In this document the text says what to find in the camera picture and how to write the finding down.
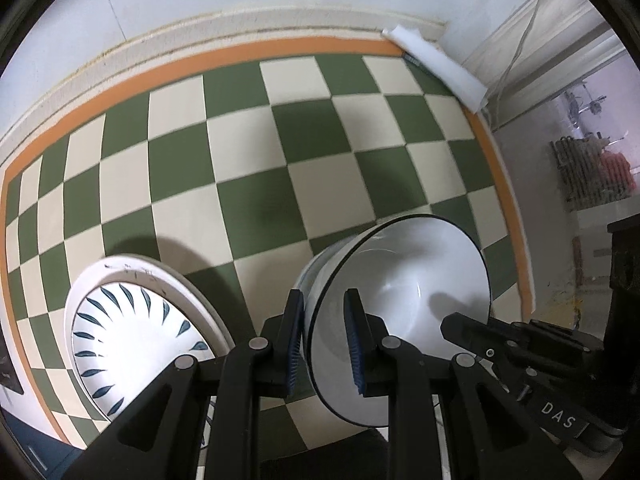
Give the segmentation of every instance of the white cable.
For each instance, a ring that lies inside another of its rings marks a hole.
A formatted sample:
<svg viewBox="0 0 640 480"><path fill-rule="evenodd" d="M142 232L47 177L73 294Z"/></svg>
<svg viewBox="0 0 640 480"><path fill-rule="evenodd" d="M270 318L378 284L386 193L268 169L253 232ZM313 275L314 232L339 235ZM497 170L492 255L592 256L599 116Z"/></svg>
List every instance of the white cable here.
<svg viewBox="0 0 640 480"><path fill-rule="evenodd" d="M522 54L522 50L524 48L524 42L527 40L527 36L529 35L529 33L531 32L531 29L533 28L533 23L536 20L536 16L538 15L538 9L540 8L540 1L542 0L536 0L536 6L533 9L533 14L531 15L531 19L529 20L529 24L527 25L527 28L524 30L524 33L520 38L520 43L518 44L516 52L513 55L513 59L511 59L511 62L509 63L507 70L505 70L504 73L502 74L500 81L498 81L498 86L497 86L498 95L495 99L495 127L496 128L500 127L500 99L502 98L502 92L504 91L504 88L507 85L507 78L511 73L511 69L513 68L513 65L515 65L516 61L520 57L520 54Z"/></svg>

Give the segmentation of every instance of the green and white checkered mat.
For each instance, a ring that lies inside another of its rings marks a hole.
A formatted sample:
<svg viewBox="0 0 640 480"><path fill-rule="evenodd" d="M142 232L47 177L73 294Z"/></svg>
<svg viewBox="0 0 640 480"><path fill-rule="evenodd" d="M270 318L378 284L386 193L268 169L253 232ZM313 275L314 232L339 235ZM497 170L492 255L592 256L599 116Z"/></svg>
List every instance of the green and white checkered mat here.
<svg viewBox="0 0 640 480"><path fill-rule="evenodd" d="M517 298L493 184L456 99L399 58L247 62L137 95L8 184L10 295L35 381L73 445L107 426L63 341L69 286L105 254L173 267L241 342L282 312L313 254L417 210L462 227L482 247L494 298ZM262 459L360 429L329 413L308 380L263 408Z"/></svg>

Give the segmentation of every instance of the silver screw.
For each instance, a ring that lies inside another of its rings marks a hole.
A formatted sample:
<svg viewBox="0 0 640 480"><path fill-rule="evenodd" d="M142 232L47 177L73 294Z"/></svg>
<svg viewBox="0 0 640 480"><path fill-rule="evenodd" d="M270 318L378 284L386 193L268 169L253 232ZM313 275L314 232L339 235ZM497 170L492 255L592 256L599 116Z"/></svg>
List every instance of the silver screw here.
<svg viewBox="0 0 640 480"><path fill-rule="evenodd" d="M178 370L186 370L191 368L194 362L196 362L196 359L192 355L181 355L174 361L174 365Z"/></svg>
<svg viewBox="0 0 640 480"><path fill-rule="evenodd" d="M254 337L253 339L251 339L251 341L249 341L249 348L251 348L252 350L263 350L264 348L267 348L268 344L268 339L265 339L263 337Z"/></svg>
<svg viewBox="0 0 640 480"><path fill-rule="evenodd" d="M463 368L471 368L474 364L476 364L476 360L470 354L456 355L456 362Z"/></svg>
<svg viewBox="0 0 640 480"><path fill-rule="evenodd" d="M392 335L387 335L382 338L382 346L393 350L394 348L398 348L400 346L400 340Z"/></svg>

